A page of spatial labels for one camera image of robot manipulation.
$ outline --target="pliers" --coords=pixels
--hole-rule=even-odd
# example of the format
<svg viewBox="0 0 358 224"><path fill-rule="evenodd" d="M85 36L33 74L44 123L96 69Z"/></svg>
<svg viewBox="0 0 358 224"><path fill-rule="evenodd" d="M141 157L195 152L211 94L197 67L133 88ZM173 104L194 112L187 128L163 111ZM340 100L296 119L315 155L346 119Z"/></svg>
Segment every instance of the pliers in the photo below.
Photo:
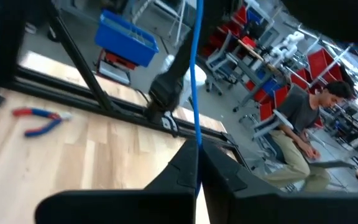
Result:
<svg viewBox="0 0 358 224"><path fill-rule="evenodd" d="M43 134L49 132L50 130L52 130L54 127L56 127L58 124L60 124L63 120L71 119L71 114L68 112L53 113L53 112L36 109L36 108L19 108L19 109L13 110L12 114L14 116L36 115L36 116L41 116L44 118L52 119L52 121L49 122L48 124L46 124L45 126L42 126L40 128L26 130L24 133L25 137L36 137L36 136L43 135Z"/></svg>

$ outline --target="gray t-shirt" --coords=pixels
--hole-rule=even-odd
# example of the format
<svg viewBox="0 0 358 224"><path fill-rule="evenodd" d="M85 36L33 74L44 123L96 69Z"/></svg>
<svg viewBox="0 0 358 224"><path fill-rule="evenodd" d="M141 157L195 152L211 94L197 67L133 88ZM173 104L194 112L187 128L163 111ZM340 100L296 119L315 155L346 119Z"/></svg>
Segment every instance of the gray t-shirt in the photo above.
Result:
<svg viewBox="0 0 358 224"><path fill-rule="evenodd" d="M300 134L305 128L312 128L319 116L319 109L310 107L309 94L292 93L277 108L293 126L293 132Z"/></svg>

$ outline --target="khaki pants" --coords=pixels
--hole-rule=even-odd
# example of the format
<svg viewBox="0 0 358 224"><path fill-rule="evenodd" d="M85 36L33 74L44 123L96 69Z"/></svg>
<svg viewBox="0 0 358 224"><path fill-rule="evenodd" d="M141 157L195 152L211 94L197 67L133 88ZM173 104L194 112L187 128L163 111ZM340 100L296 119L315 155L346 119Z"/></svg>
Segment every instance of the khaki pants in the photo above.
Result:
<svg viewBox="0 0 358 224"><path fill-rule="evenodd" d="M268 174L262 179L278 188L305 180L304 191L318 192L325 190L331 179L328 172L323 168L309 166L292 139L285 135L283 131L273 130L270 134L281 147L287 164L282 169Z"/></svg>

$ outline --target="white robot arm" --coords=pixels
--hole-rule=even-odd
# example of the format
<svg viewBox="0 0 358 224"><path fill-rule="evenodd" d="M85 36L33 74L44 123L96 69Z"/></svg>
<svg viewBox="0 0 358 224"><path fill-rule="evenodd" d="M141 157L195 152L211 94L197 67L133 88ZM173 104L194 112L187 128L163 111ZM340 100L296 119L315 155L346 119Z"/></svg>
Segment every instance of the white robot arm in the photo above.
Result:
<svg viewBox="0 0 358 224"><path fill-rule="evenodd" d="M286 58L292 58L294 56L295 52L298 50L296 45L304 38L305 35L298 31L288 35L283 42L273 48L265 61L272 64L274 67L279 66Z"/></svg>

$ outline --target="black metal frame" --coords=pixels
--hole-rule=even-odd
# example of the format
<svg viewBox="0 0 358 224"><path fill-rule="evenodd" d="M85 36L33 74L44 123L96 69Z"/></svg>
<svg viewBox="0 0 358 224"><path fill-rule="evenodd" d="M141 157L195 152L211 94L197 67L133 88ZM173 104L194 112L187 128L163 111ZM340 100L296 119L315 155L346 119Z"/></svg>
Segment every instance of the black metal frame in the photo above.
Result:
<svg viewBox="0 0 358 224"><path fill-rule="evenodd" d="M139 106L112 96L102 90L81 52L71 38L64 22L50 0L40 1L48 15L50 26L58 35L64 49L74 62L89 89L58 78L28 70L17 64L20 46L24 37L26 0L5 0L0 10L0 88L7 88L27 95L72 106L92 113L145 126L158 131L194 139L194 124L176 119L178 131L166 129L160 123L152 123L144 116L143 106ZM238 145L229 134L209 128L201 128L203 139L230 150L237 161L247 168Z"/></svg>

